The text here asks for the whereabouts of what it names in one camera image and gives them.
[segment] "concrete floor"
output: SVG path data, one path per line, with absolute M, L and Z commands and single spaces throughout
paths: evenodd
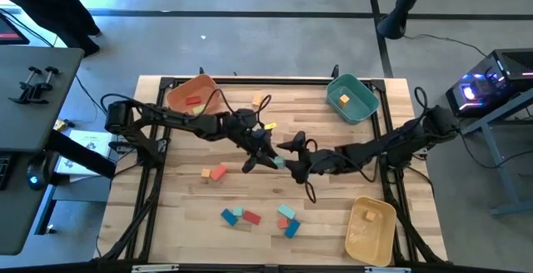
M 395 0 L 378 0 L 382 12 Z M 419 0 L 413 12 L 443 14 L 533 14 L 532 0 Z M 143 11 L 320 11 L 371 12 L 370 0 L 82 0 L 89 8 Z M 23 14 L 19 17 L 31 21 Z M 100 55 L 83 61 L 78 73 L 94 97 L 108 92 L 132 95 L 142 74 L 191 74 L 200 66 L 214 75 L 329 76 L 334 64 L 357 77 L 383 77 L 372 19 L 96 17 L 104 36 Z M 53 34 L 35 27 L 49 40 Z M 533 47 L 531 21 L 410 20 L 407 35 L 431 33 L 478 46 Z M 31 38 L 31 45 L 42 44 Z M 444 91 L 482 56 L 469 47 L 430 38 L 386 41 L 394 77 L 404 77 L 411 89 L 424 87 L 430 105 L 446 104 Z M 62 117 L 87 121 L 78 126 L 103 130 L 103 116 L 74 85 Z M 529 150 L 529 127 L 495 128 L 505 156 Z M 469 140 L 478 159 L 491 164 L 482 139 Z M 510 161 L 521 195 L 533 198 L 530 173 L 533 156 Z M 477 166 L 460 139 L 434 148 L 428 167 L 449 259 L 456 264 L 533 271 L 533 215 L 493 219 L 489 208 L 506 203 L 494 170 Z M 63 202 L 52 223 L 60 233 L 29 236 L 19 256 L 0 257 L 0 266 L 83 261 L 92 257 L 104 207 Z

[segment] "gray desk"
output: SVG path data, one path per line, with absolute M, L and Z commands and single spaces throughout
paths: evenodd
M 16 255 L 24 246 L 46 190 L 29 188 L 27 164 L 45 147 L 82 56 L 83 50 L 73 48 L 0 47 L 0 151 L 20 151 L 0 191 L 0 255 Z M 62 73 L 52 77 L 53 90 L 42 96 L 50 101 L 47 105 L 18 105 L 7 99 L 20 95 L 18 82 L 26 80 L 30 66 L 52 66 Z M 31 84 L 44 78 L 34 77 Z

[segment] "wooden table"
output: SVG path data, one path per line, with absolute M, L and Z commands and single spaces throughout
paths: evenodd
M 160 76 L 141 76 L 135 98 L 155 102 Z M 394 128 L 413 118 L 413 108 L 405 79 L 386 79 L 386 92 Z M 370 120 L 358 125 L 346 124 L 326 104 L 324 86 L 221 85 L 234 109 L 252 107 L 257 91 L 272 95 L 268 108 L 261 113 L 263 122 L 276 122 L 272 145 L 290 141 L 303 130 L 320 148 L 370 141 Z M 379 111 L 382 133 L 385 131 Z M 229 140 L 207 142 L 187 132 L 173 130 L 157 208 L 150 262 L 232 263 L 283 265 L 363 265 L 345 253 L 346 225 L 351 205 L 359 196 L 383 198 L 381 183 L 369 183 L 361 174 L 312 176 L 318 202 L 312 204 L 303 185 L 297 185 L 288 170 L 264 166 L 248 174 L 241 172 L 246 153 Z M 288 151 L 276 150 L 285 158 L 296 159 Z M 127 156 L 118 170 L 130 166 L 136 156 Z M 205 182 L 203 168 L 214 169 L 223 163 L 228 174 L 219 182 Z M 412 166 L 427 174 L 426 165 L 414 160 Z M 107 252 L 132 219 L 141 168 L 117 177 L 112 183 L 100 230 L 99 247 Z M 374 174 L 374 162 L 365 166 Z M 441 258 L 446 259 L 441 228 L 430 186 L 417 174 L 405 170 L 405 188 L 411 220 L 422 237 Z M 287 239 L 276 226 L 281 217 L 280 204 L 296 211 L 301 227 L 295 238 Z M 262 216 L 259 226 L 242 219 L 229 226 L 220 213 L 242 206 Z M 401 250 L 407 256 L 403 229 L 399 226 Z M 140 250 L 144 227 L 137 238 Z

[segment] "glowing light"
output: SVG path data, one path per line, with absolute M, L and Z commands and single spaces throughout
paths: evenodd
M 465 94 L 466 99 L 469 99 L 469 100 L 476 99 L 476 95 L 474 95 L 474 92 L 472 92 L 472 88 L 470 87 L 464 87 L 463 94 Z
M 468 102 L 468 103 L 465 103 L 464 105 L 462 105 L 460 108 L 459 108 L 459 111 L 464 109 L 465 107 L 473 107 L 473 106 L 482 106 L 483 103 L 479 102 L 479 103 L 474 103 L 474 102 Z

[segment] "black pants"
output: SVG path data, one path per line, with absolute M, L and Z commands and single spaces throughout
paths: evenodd
M 11 0 L 39 26 L 56 33 L 68 47 L 90 54 L 99 49 L 88 35 L 100 32 L 79 0 Z

